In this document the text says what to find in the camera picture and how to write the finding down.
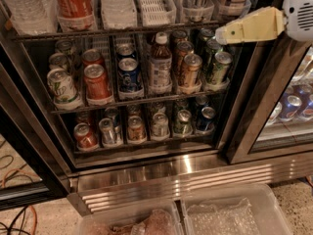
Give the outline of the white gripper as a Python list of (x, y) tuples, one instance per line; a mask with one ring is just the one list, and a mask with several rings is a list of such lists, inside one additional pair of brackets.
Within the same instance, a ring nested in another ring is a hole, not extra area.
[(296, 41), (313, 41), (313, 0), (284, 0), (283, 10), (263, 7), (215, 30), (221, 45), (276, 39), (285, 30)]

